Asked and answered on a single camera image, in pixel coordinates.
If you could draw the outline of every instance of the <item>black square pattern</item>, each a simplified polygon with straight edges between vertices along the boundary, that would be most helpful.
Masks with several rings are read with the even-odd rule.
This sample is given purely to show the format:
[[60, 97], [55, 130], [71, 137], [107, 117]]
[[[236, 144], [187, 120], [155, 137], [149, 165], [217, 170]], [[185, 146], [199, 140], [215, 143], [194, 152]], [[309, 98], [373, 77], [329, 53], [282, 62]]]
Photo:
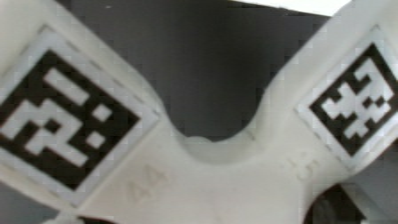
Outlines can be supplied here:
[[311, 104], [313, 114], [350, 156], [396, 114], [398, 81], [375, 44]]
[[[57, 74], [51, 82], [48, 74]], [[62, 89], [71, 94], [80, 91], [80, 98], [76, 95], [71, 100]], [[92, 116], [98, 105], [110, 110], [105, 121]], [[140, 118], [51, 50], [23, 76], [0, 111], [2, 149], [76, 190]]]

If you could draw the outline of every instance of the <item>white object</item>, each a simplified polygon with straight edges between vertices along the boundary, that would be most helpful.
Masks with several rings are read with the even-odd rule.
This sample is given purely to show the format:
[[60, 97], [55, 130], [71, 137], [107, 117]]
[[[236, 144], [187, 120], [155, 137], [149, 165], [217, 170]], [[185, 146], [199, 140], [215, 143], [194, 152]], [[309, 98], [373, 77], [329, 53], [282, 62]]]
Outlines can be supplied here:
[[332, 16], [350, 0], [233, 0], [249, 4], [284, 8], [298, 12]]
[[60, 213], [53, 220], [48, 220], [43, 224], [83, 224], [83, 221], [71, 214]]
[[[300, 223], [398, 137], [396, 9], [393, 0], [346, 6], [281, 70], [250, 125], [213, 143], [176, 131], [137, 71], [55, 2], [0, 0], [2, 182], [121, 224]], [[352, 76], [362, 70], [371, 78]], [[368, 86], [382, 93], [386, 85], [378, 100]], [[345, 108], [346, 95], [362, 110]], [[21, 105], [35, 111], [23, 123]]]

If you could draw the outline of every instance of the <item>gray background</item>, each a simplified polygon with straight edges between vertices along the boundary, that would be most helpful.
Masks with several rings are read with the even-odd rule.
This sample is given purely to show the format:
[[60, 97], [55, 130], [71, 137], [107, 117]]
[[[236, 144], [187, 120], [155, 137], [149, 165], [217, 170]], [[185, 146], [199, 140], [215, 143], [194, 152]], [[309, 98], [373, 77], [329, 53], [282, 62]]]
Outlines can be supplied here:
[[[327, 18], [218, 0], [60, 2], [155, 86], [181, 132], [226, 139], [252, 118], [270, 79]], [[389, 150], [355, 178], [393, 215], [396, 161]], [[55, 216], [2, 185], [0, 200], [0, 223], [37, 224]]]

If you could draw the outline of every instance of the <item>black pattern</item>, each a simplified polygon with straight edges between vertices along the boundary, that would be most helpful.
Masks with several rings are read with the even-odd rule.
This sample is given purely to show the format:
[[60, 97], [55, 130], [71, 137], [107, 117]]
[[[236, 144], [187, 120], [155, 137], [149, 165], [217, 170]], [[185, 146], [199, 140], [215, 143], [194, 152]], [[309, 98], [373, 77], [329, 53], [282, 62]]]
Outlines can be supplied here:
[[[370, 85], [370, 77], [364, 77], [362, 80], [357, 80], [355, 76], [354, 76], [354, 72], [357, 71], [361, 65], [364, 64], [366, 60], [371, 60], [378, 69], [378, 72], [382, 74], [380, 78], [386, 80], [386, 83], [389, 85], [389, 88], [393, 90], [393, 97], [391, 99], [386, 101], [384, 98], [378, 98], [377, 100], [373, 99], [366, 99], [362, 101], [362, 106], [364, 108], [370, 108], [370, 106], [375, 104], [378, 107], [384, 105], [384, 103], [387, 103], [391, 110], [389, 112], [384, 114], [382, 119], [378, 120], [378, 122], [375, 122], [371, 119], [366, 122], [366, 128], [368, 128], [368, 132], [364, 134], [364, 136], [359, 136], [357, 134], [348, 138], [343, 134], [348, 126], [352, 125], [352, 123], [357, 120], [357, 114], [352, 113], [348, 117], [345, 117], [343, 115], [339, 115], [336, 117], [336, 119], [330, 118], [325, 109], [322, 107], [327, 99], [332, 99], [334, 102], [338, 102], [341, 100], [341, 94], [338, 92], [338, 88], [341, 87], [341, 85], [346, 83], [352, 91], [355, 94], [361, 93], [361, 91], [364, 90], [366, 86]], [[389, 65], [386, 63], [386, 60], [382, 58], [378, 49], [375, 47], [375, 45], [371, 44], [371, 46], [368, 47], [362, 55], [359, 56], [357, 60], [354, 61], [348, 69], [345, 70], [341, 76], [338, 77], [338, 80], [334, 82], [334, 84], [329, 86], [325, 92], [322, 93], [318, 99], [314, 100], [313, 104], [311, 104], [311, 110], [314, 113], [314, 116], [318, 117], [322, 124], [346, 150], [346, 153], [350, 155], [355, 155], [362, 145], [366, 144], [370, 138], [373, 137], [377, 131], [380, 130], [386, 122], [389, 121], [393, 115], [396, 114], [396, 108], [398, 108], [398, 82], [396, 82], [396, 77], [393, 75], [391, 72], [391, 68]]]
[[[89, 99], [82, 106], [73, 103], [69, 98], [57, 92], [53, 87], [43, 81], [43, 77], [50, 69], [57, 69], [89, 93]], [[137, 124], [139, 117], [53, 51], [48, 51], [43, 55], [43, 58], [0, 105], [0, 127], [4, 126], [23, 101], [28, 101], [35, 106], [39, 106], [43, 101], [48, 99], [64, 108], [83, 124], [67, 141], [67, 145], [89, 158], [83, 166], [75, 166], [48, 148], [39, 155], [34, 155], [27, 151], [25, 144], [41, 128], [34, 122], [27, 123], [14, 139], [7, 139], [0, 134], [0, 147], [41, 170], [41, 172], [44, 172], [66, 187], [75, 190]], [[112, 109], [112, 115], [105, 122], [99, 122], [92, 117], [92, 110], [99, 104], [107, 105]], [[57, 132], [57, 122], [50, 121], [44, 128], [51, 132]], [[87, 144], [87, 137], [92, 132], [98, 132], [105, 137], [105, 142], [98, 149], [94, 149]]]

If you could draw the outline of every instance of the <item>white border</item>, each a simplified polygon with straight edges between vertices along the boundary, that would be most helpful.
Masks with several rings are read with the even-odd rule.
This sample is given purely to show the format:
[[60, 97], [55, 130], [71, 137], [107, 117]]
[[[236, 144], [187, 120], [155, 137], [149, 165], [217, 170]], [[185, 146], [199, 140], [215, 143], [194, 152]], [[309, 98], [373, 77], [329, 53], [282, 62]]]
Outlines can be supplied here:
[[284, 8], [306, 13], [332, 16], [350, 0], [233, 0], [249, 4]]
[[71, 189], [43, 173], [43, 171], [39, 171], [37, 168], [28, 165], [28, 163], [7, 152], [7, 150], [0, 148], [0, 162], [25, 174], [34, 179], [34, 181], [41, 183], [41, 185], [44, 185], [48, 190], [60, 196], [60, 198], [64, 198], [66, 201], [71, 202], [71, 204], [80, 205], [99, 181], [119, 164], [124, 155], [130, 153], [130, 149], [133, 148], [142, 135], [156, 123], [158, 115], [151, 108], [147, 108], [147, 106], [140, 103], [131, 91], [115, 83], [108, 74], [105, 74], [105, 72], [94, 66], [87, 57], [76, 51], [73, 45], [69, 45], [67, 41], [50, 28], [43, 29], [37, 40], [30, 43], [14, 68], [7, 72], [7, 75], [2, 79], [0, 104], [7, 99], [9, 94], [12, 93], [12, 90], [48, 50], [53, 50], [62, 59], [80, 70], [92, 83], [103, 88], [103, 91], [110, 94], [114, 99], [119, 100], [124, 107], [140, 117], [139, 123], [126, 133], [126, 136], [121, 139], [121, 142], [115, 145], [96, 169], [92, 170], [92, 173], [87, 176], [76, 191], [71, 191]]
[[387, 149], [389, 144], [393, 143], [393, 139], [398, 137], [398, 133], [393, 133], [391, 130], [396, 128], [398, 125], [398, 113], [393, 115], [389, 121], [386, 122], [384, 126], [380, 127], [378, 132], [373, 134], [366, 144], [359, 148], [359, 151], [354, 155], [354, 157], [348, 155], [343, 146], [334, 139], [334, 136], [318, 120], [318, 117], [313, 114], [313, 111], [309, 109], [309, 106], [318, 99], [323, 91], [327, 90], [329, 86], [334, 84], [336, 79], [339, 78], [345, 70], [348, 69], [354, 61], [357, 60], [364, 50], [368, 49], [370, 45], [375, 44], [375, 47], [378, 49], [378, 52], [382, 54], [389, 69], [393, 71], [393, 75], [398, 80], [398, 59], [396, 54], [393, 52], [391, 44], [387, 43], [387, 39], [382, 35], [380, 28], [375, 27], [371, 32], [368, 33], [364, 39], [361, 40], [359, 44], [354, 46], [354, 48], [348, 51], [348, 55], [345, 56], [343, 60], [339, 60], [339, 63], [336, 64], [329, 74], [327, 78], [322, 80], [318, 85], [313, 88], [313, 91], [307, 93], [307, 96], [298, 103], [297, 111], [302, 119], [307, 122], [307, 125], [314, 131], [314, 133], [320, 136], [320, 139], [338, 156], [346, 168], [355, 173], [371, 163], [371, 161], [377, 159], [378, 155]]

